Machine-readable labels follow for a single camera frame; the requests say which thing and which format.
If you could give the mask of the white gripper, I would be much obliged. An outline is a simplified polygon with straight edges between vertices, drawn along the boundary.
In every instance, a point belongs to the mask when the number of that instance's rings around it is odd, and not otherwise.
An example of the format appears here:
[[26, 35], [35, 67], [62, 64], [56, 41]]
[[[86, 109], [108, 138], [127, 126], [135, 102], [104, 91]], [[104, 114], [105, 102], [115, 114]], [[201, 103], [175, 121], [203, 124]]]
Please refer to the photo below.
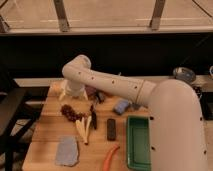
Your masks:
[[67, 80], [65, 84], [65, 90], [63, 90], [59, 96], [59, 101], [62, 101], [66, 96], [71, 95], [72, 97], [79, 97], [83, 94], [85, 100], [88, 100], [86, 91], [84, 90], [85, 86], [79, 82]]

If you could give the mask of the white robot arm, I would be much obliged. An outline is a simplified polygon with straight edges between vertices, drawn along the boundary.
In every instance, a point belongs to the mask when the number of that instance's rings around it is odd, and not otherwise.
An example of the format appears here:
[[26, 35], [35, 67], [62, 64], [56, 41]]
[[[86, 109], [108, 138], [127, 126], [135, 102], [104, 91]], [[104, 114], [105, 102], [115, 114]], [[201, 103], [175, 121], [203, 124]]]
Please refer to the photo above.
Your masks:
[[148, 109], [151, 171], [208, 171], [202, 109], [187, 83], [167, 79], [156, 84], [97, 72], [85, 55], [65, 64], [62, 74], [74, 95], [89, 85]]

